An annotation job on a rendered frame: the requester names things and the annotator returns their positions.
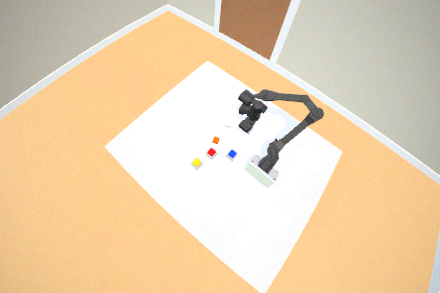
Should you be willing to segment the blue button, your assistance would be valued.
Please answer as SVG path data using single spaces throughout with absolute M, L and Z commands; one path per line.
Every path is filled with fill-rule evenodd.
M 226 157 L 232 162 L 236 159 L 237 156 L 238 153 L 236 153 L 233 149 L 231 149 L 226 155 Z

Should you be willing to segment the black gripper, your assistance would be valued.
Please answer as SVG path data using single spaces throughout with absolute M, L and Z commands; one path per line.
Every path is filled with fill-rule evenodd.
M 246 133 L 248 133 L 251 130 L 251 128 L 256 124 L 255 122 L 257 122 L 261 118 L 260 116 L 262 114 L 262 113 L 259 115 L 253 114 L 251 112 L 251 109 L 248 112 L 249 112 L 249 117 L 247 116 L 238 125 L 238 127 L 241 128 Z

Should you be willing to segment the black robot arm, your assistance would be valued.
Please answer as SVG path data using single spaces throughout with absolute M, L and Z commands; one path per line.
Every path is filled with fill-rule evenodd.
M 269 89 L 261 89 L 259 93 L 253 94 L 248 89 L 245 89 L 242 93 L 240 93 L 238 100 L 240 100 L 243 104 L 239 107 L 239 114 L 244 115 L 247 114 L 249 117 L 249 110 L 253 114 L 259 115 L 266 111 L 268 108 L 263 101 L 294 101 L 294 102 L 303 102 L 306 107 L 309 109 L 309 114 L 305 117 L 303 121 L 300 122 L 294 129 L 292 129 L 289 133 L 286 134 L 280 140 L 275 139 L 272 143 L 270 143 L 268 148 L 266 149 L 267 154 L 261 158 L 258 162 L 258 167 L 262 169 L 266 174 L 271 172 L 271 170 L 276 166 L 279 160 L 279 153 L 282 151 L 283 147 L 295 138 L 300 132 L 303 132 L 310 125 L 316 123 L 324 117 L 324 110 L 321 107 L 317 107 L 317 105 L 309 98 L 308 95 L 298 95 L 298 94 L 285 94 L 277 91 L 269 90 Z M 251 105 L 252 104 L 252 105 Z

